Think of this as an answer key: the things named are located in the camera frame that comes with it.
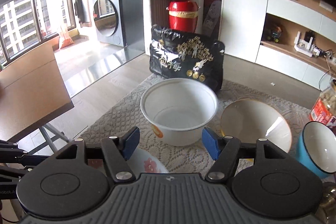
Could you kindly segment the white router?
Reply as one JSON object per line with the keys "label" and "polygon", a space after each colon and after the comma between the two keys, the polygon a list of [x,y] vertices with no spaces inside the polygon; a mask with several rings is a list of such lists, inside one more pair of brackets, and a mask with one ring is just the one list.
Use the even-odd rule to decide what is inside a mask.
{"label": "white router", "polygon": [[308,57],[318,58],[321,54],[321,51],[315,45],[314,40],[315,33],[313,31],[305,32],[303,39],[301,38],[301,32],[298,32],[294,40],[294,49],[298,53],[302,53]]}

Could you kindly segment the white washing machine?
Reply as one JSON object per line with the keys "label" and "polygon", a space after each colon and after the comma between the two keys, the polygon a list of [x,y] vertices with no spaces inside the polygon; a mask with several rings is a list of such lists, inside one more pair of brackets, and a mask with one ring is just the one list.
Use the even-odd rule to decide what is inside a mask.
{"label": "white washing machine", "polygon": [[123,47],[120,0],[90,0],[90,6],[97,39]]}

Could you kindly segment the white plastic tub bowl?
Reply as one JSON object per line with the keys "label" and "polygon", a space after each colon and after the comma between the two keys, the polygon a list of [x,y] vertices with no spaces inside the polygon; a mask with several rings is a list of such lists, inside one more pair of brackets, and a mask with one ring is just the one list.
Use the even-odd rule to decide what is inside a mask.
{"label": "white plastic tub bowl", "polygon": [[140,108],[160,141],[182,147],[201,138],[202,129],[217,113],[218,99],[203,83],[168,79],[143,93]]}

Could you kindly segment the orange snack bag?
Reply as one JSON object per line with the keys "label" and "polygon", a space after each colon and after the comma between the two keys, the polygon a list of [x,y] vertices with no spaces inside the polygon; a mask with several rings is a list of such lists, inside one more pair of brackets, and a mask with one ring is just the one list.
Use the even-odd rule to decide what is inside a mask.
{"label": "orange snack bag", "polygon": [[59,49],[63,49],[65,47],[71,46],[74,44],[74,41],[70,37],[70,34],[68,32],[68,28],[66,25],[61,25],[59,28]]}

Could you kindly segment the wooden folding table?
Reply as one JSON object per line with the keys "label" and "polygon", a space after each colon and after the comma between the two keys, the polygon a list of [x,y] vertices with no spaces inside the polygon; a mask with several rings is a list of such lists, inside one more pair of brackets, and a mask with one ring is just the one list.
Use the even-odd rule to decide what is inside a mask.
{"label": "wooden folding table", "polygon": [[16,143],[40,130],[45,144],[56,151],[55,139],[68,138],[50,121],[74,107],[60,74],[53,49],[44,43],[1,71],[1,140]]}

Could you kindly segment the gold rimmed white bowl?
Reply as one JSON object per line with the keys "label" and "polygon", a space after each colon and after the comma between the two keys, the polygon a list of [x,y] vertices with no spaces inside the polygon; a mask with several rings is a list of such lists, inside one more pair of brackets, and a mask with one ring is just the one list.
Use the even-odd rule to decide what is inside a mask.
{"label": "gold rimmed white bowl", "polygon": [[264,138],[285,152],[291,148],[292,135],[285,118],[257,100],[243,99],[228,105],[221,116],[220,129],[224,135],[236,137],[243,143]]}

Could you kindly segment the peanut jar red label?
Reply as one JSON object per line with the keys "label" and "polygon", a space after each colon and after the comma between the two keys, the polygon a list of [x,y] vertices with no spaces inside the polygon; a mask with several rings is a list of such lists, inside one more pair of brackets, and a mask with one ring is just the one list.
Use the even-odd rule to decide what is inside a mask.
{"label": "peanut jar red label", "polygon": [[329,86],[323,90],[315,102],[310,114],[309,120],[320,122],[335,131],[336,123],[336,88],[335,80],[329,83]]}

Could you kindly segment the black snack bag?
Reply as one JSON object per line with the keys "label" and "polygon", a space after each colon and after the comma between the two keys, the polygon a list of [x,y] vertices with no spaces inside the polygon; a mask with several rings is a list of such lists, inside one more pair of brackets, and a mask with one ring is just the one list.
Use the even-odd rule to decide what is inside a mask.
{"label": "black snack bag", "polygon": [[149,69],[172,78],[187,78],[222,88],[224,43],[205,35],[172,30],[157,24],[151,28]]}

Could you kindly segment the white lace tablecloth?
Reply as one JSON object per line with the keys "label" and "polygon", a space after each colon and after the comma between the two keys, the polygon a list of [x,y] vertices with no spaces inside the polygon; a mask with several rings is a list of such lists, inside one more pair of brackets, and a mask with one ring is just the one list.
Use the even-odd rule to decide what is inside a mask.
{"label": "white lace tablecloth", "polygon": [[266,138],[294,156],[308,115],[305,107],[228,80],[214,93],[198,81],[151,75],[82,138],[97,144],[138,127],[137,148],[149,154],[138,165],[146,172],[206,174],[213,159],[202,144],[205,127],[219,135],[231,135],[237,127],[236,137],[243,143]]}

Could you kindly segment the blue enamel bowl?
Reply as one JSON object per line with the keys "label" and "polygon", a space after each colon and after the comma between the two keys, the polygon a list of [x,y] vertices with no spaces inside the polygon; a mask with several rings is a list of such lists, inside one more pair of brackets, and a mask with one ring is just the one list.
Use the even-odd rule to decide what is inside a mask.
{"label": "blue enamel bowl", "polygon": [[295,158],[319,178],[335,174],[335,134],[326,125],[310,121],[299,135]]}

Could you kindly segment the red trash bin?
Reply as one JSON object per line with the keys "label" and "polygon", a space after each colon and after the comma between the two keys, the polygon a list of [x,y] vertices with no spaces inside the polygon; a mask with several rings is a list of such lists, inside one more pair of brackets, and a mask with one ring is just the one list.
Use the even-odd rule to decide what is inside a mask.
{"label": "red trash bin", "polygon": [[197,28],[199,6],[190,0],[171,0],[167,6],[169,26],[173,30],[194,33]]}

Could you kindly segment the toy tractor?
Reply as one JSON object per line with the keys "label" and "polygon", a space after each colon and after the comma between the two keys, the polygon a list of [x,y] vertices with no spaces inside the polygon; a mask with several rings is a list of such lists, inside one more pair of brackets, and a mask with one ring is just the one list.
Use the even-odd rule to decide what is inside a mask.
{"label": "toy tractor", "polygon": [[280,41],[281,34],[282,28],[277,24],[270,23],[264,27],[262,39],[264,41],[278,43]]}

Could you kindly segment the white shelf cabinet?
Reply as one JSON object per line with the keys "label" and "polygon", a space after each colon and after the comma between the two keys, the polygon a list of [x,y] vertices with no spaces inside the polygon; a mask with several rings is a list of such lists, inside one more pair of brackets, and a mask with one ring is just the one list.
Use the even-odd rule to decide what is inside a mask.
{"label": "white shelf cabinet", "polygon": [[[278,43],[264,27],[282,28]],[[308,57],[294,49],[298,32],[313,31],[315,45],[335,52],[335,0],[222,0],[219,39],[226,53],[324,89],[335,77],[335,57]]]}

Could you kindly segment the floral white plate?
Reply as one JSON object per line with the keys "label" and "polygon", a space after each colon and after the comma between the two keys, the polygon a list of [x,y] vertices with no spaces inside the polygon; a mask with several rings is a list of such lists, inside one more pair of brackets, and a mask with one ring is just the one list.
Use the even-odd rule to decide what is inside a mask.
{"label": "floral white plate", "polygon": [[106,175],[116,178],[121,172],[130,172],[138,177],[141,173],[168,173],[166,167],[150,153],[136,148],[130,160],[125,160],[117,148],[87,148],[87,163]]}

